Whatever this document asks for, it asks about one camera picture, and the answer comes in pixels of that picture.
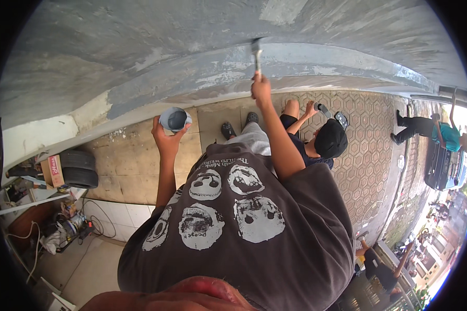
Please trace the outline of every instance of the car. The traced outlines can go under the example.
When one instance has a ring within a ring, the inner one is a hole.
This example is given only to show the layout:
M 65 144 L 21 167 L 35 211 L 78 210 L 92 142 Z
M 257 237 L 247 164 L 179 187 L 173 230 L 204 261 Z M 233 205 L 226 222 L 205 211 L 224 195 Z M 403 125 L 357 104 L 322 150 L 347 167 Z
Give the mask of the car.
M 434 190 L 459 189 L 467 177 L 463 150 L 451 152 L 429 141 L 425 165 L 424 182 Z

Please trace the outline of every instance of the paint cup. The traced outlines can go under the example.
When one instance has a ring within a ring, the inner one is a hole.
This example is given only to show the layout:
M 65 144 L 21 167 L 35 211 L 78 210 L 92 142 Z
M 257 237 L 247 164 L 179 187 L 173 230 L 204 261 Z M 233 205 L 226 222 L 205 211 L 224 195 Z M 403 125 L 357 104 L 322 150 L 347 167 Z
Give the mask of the paint cup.
M 192 123 L 192 117 L 183 109 L 171 107 L 161 114 L 159 123 L 174 133 L 181 131 L 187 123 Z

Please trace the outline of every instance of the gray t-shirt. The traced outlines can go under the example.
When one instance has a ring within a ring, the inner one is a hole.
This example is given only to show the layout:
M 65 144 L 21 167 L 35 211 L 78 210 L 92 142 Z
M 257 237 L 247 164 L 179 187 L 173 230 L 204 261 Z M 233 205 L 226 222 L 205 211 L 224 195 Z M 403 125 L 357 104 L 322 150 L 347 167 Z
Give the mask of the gray t-shirt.
M 255 307 L 325 310 L 353 274 L 353 229 L 327 164 L 283 183 L 271 158 L 213 144 L 166 208 L 126 244 L 122 291 L 156 293 L 192 276 L 224 279 Z

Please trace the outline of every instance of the teal shirt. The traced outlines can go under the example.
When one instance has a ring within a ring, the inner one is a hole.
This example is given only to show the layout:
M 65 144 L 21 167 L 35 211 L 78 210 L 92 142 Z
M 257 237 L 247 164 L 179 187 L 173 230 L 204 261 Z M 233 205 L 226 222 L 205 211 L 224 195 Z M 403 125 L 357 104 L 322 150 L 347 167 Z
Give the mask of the teal shirt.
M 460 149 L 460 132 L 445 122 L 439 122 L 439 129 L 443 141 L 446 142 L 446 149 L 449 151 L 457 152 Z M 438 129 L 436 126 L 434 126 L 432 130 L 432 139 L 439 143 Z

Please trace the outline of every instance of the hand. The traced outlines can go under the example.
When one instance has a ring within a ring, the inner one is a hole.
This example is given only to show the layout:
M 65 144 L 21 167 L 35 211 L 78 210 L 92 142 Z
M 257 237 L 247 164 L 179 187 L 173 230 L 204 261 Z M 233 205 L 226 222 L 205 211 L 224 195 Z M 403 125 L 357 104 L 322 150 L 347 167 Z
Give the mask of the hand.
M 251 85 L 251 97 L 256 100 L 256 106 L 262 109 L 271 105 L 271 85 L 268 79 L 259 73 L 255 73 L 252 79 L 254 83 Z
M 174 135 L 168 136 L 164 133 L 164 128 L 161 123 L 159 123 L 159 115 L 154 117 L 154 127 L 152 128 L 151 133 L 152 136 L 154 136 L 154 140 L 156 141 L 157 149 L 159 149 L 161 159 L 175 159 L 176 154 L 178 153 L 180 140 L 191 125 L 192 124 L 187 123 L 181 131 L 176 132 Z
M 311 118 L 313 115 L 317 114 L 317 110 L 315 110 L 314 108 L 315 106 L 315 102 L 313 101 L 309 101 L 307 104 L 306 104 L 306 111 L 305 111 L 305 116 L 307 116 L 308 118 Z

